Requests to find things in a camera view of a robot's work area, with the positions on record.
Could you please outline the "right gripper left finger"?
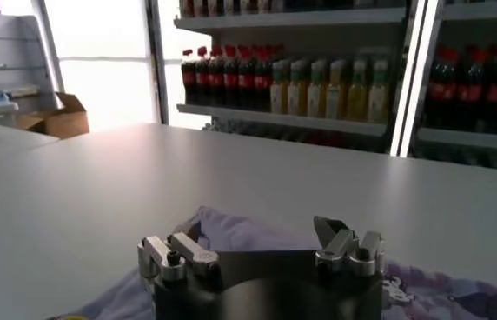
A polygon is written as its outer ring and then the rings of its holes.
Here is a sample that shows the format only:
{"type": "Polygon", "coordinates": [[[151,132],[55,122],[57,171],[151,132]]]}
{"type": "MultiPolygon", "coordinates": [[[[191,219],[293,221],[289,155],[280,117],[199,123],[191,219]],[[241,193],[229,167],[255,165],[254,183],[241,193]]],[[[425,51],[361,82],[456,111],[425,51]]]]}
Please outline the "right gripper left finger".
{"type": "Polygon", "coordinates": [[[160,277],[164,282],[181,282],[187,275],[207,281],[219,281],[222,276],[219,255],[205,250],[184,232],[176,232],[166,241],[160,237],[143,238],[137,245],[138,270],[142,280],[160,277]]]}

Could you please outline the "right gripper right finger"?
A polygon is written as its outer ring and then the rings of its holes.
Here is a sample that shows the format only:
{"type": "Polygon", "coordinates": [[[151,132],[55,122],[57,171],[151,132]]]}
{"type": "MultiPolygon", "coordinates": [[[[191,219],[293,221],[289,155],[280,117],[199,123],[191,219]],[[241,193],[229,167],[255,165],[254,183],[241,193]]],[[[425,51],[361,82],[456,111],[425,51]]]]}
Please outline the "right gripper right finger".
{"type": "Polygon", "coordinates": [[[359,238],[343,221],[314,216],[313,224],[321,248],[315,264],[330,273],[350,270],[358,277],[372,277],[384,272],[384,238],[367,231],[359,238]]]}

